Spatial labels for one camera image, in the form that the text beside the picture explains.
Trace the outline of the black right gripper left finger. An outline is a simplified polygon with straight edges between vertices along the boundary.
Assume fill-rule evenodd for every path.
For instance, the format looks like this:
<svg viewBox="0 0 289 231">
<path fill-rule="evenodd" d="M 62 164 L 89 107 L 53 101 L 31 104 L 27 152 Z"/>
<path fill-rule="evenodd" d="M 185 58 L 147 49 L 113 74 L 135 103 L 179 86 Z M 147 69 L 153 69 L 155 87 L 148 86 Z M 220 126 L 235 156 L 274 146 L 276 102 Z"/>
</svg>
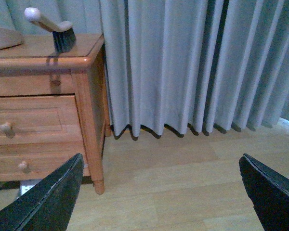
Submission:
<svg viewBox="0 0 289 231">
<path fill-rule="evenodd" d="M 65 231 L 78 198 L 84 169 L 76 154 L 0 211 L 0 231 Z"/>
</svg>

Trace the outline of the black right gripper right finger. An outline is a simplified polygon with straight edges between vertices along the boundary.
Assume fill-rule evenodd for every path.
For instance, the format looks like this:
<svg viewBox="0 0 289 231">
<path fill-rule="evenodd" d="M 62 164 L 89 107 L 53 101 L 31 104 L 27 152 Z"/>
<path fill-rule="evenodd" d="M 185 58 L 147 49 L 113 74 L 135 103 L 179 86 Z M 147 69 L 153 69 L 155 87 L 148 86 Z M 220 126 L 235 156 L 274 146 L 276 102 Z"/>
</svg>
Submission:
<svg viewBox="0 0 289 231">
<path fill-rule="evenodd" d="M 289 179 L 248 154 L 239 160 L 248 197 L 265 231 L 289 231 Z"/>
</svg>

